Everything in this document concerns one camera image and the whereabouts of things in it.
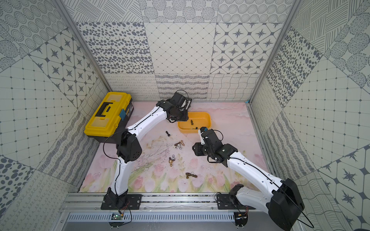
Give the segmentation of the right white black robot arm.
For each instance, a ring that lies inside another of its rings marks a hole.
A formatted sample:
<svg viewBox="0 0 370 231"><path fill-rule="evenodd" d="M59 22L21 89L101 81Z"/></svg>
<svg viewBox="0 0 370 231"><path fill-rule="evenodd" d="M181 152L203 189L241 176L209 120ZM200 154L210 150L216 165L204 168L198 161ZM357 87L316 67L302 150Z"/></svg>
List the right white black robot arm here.
<svg viewBox="0 0 370 231"><path fill-rule="evenodd" d="M297 184L264 171L231 144L223 144L213 129L202 127L198 134L200 142L192 147L196 156L232 169L257 187L256 192L238 184L229 193L232 202L265 212L281 229L291 230L304 210Z"/></svg>

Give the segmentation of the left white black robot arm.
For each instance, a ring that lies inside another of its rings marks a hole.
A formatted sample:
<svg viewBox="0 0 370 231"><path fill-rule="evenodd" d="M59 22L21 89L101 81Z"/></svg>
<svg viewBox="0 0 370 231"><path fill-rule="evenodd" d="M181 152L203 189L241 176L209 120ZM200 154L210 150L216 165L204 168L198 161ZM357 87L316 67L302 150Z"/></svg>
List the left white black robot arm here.
<svg viewBox="0 0 370 231"><path fill-rule="evenodd" d="M192 99L178 90L167 100L160 100L142 119L128 128L116 133L117 167L111 186L104 197L103 205L111 203L111 208L121 209L128 204L128 180L132 163L142 154L140 141L160 122L170 123L188 120L188 109Z"/></svg>

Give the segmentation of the yellow plastic storage tray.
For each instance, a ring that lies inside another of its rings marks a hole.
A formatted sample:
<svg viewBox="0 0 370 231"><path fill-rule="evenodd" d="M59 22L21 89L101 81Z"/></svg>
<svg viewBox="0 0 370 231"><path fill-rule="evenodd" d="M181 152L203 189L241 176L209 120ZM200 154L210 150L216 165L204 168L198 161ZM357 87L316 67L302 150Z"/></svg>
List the yellow plastic storage tray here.
<svg viewBox="0 0 370 231"><path fill-rule="evenodd" d="M197 133L201 127L211 127L212 121L211 116L207 112L189 112L187 121L178 122L178 129L181 133Z"/></svg>

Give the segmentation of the yellow plastic toolbox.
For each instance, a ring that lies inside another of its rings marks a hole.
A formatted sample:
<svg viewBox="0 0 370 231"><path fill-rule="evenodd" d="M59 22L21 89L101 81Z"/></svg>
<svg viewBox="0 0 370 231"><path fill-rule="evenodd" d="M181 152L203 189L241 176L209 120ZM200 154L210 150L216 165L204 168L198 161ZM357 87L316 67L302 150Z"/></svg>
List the yellow plastic toolbox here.
<svg viewBox="0 0 370 231"><path fill-rule="evenodd" d="M100 143L115 143L118 132L126 128L134 106L125 92L109 92L95 111L84 134Z"/></svg>

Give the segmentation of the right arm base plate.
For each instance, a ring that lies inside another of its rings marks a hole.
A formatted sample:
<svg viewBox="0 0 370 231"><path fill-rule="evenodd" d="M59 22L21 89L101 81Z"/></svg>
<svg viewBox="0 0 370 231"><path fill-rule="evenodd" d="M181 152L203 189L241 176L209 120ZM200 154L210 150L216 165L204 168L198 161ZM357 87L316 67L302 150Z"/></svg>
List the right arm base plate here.
<svg viewBox="0 0 370 231"><path fill-rule="evenodd" d="M230 194L216 193L214 199L219 210L237 209L239 210L238 201L235 196Z"/></svg>

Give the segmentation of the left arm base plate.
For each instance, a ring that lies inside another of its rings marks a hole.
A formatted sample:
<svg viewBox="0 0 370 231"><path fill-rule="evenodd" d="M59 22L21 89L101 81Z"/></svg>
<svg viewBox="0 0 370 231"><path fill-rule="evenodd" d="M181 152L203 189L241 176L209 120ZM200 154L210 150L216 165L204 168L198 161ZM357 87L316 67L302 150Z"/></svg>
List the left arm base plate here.
<svg viewBox="0 0 370 231"><path fill-rule="evenodd" d="M105 195L100 208L101 210L119 210L127 207L130 210L139 210L142 197L142 194L128 194L120 197Z"/></svg>

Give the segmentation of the aluminium front rail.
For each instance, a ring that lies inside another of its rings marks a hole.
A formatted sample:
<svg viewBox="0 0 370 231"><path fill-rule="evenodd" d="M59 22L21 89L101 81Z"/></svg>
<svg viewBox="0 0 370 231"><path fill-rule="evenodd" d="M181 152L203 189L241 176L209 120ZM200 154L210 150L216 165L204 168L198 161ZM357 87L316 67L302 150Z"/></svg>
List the aluminium front rail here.
<svg viewBox="0 0 370 231"><path fill-rule="evenodd" d="M218 210L214 199L216 193L129 193L142 194L139 210L149 211L211 211ZM118 210L101 210L104 193L68 193L62 203L62 212L117 212Z"/></svg>

